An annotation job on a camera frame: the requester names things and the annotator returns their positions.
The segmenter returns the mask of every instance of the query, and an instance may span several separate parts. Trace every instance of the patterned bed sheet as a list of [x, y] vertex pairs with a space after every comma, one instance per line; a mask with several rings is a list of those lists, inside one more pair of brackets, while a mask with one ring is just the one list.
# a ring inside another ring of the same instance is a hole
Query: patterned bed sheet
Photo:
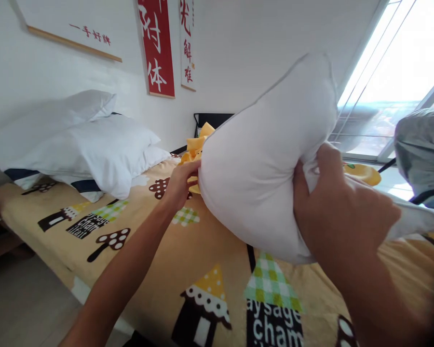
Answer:
[[[66, 286], [77, 276], [92, 287], [141, 232], [176, 164], [143, 173], [126, 200], [105, 195], [90, 203], [61, 183], [32, 192], [5, 184], [0, 216]], [[411, 309], [432, 319], [434, 246], [397, 240], [384, 244], [380, 257]], [[192, 193], [122, 317], [157, 346], [357, 345], [344, 301], [317, 264], [293, 266], [253, 249]]]

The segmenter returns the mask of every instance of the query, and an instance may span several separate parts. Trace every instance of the green checkered pattern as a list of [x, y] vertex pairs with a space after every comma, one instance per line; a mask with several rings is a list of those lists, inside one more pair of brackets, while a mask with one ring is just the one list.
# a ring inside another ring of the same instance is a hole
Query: green checkered pattern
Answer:
[[261, 253], [257, 260], [244, 295], [247, 299], [303, 312], [297, 294], [273, 257], [267, 253]]
[[128, 199], [119, 200], [112, 205], [102, 207], [98, 210], [93, 211], [92, 213], [99, 215], [110, 222], [114, 222], [117, 219], [117, 217], [121, 214], [121, 212], [124, 210], [124, 208], [127, 206], [128, 203], [129, 203]]
[[199, 223], [198, 212], [184, 207], [176, 213], [172, 223], [180, 223], [183, 227], [186, 227], [189, 223]]

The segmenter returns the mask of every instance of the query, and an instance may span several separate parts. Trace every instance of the black headboard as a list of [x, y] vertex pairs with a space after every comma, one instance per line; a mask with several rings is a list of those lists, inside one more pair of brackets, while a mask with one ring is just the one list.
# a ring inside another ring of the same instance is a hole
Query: black headboard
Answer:
[[217, 129], [233, 116], [233, 114], [234, 113], [195, 113], [194, 120], [196, 121], [196, 129], [194, 131], [194, 137], [198, 137], [198, 129], [201, 129], [206, 122], [212, 125], [214, 129]]

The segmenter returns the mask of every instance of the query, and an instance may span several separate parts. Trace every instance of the pillow stack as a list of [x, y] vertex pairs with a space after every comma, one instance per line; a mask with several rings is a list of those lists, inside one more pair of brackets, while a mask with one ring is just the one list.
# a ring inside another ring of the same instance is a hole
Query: pillow stack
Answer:
[[170, 157], [160, 139], [113, 112], [116, 94], [88, 90], [54, 101], [0, 129], [0, 169], [29, 189], [43, 175], [91, 202], [129, 196], [132, 178]]

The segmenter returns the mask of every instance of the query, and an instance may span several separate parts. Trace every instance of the white wall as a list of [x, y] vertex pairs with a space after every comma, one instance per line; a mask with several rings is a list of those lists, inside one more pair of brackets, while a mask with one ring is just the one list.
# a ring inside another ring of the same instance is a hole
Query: white wall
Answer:
[[196, 19], [200, 38], [196, 108], [208, 112], [236, 112], [248, 106], [313, 50], [330, 54], [341, 85], [361, 40], [369, 37], [366, 31], [380, 2], [201, 1], [205, 5]]
[[[168, 2], [175, 100], [147, 94], [136, 1], [99, 3], [111, 8], [109, 20], [124, 39], [119, 47], [123, 63], [29, 34], [14, 0], [0, 0], [0, 126], [45, 101], [100, 89], [117, 93], [116, 111], [144, 122], [162, 139], [161, 147], [184, 146], [194, 134], [195, 95], [180, 86], [178, 0]], [[4, 180], [0, 173], [0, 183]]]
[[35, 37], [0, 0], [0, 126], [35, 105], [85, 89], [118, 93], [116, 111], [143, 121], [173, 150], [194, 112], [236, 112], [310, 50], [330, 53], [341, 83], [379, 0], [195, 0], [198, 92], [180, 87], [179, 0], [168, 0], [176, 99], [147, 95], [136, 0], [100, 0], [124, 37], [123, 63]]

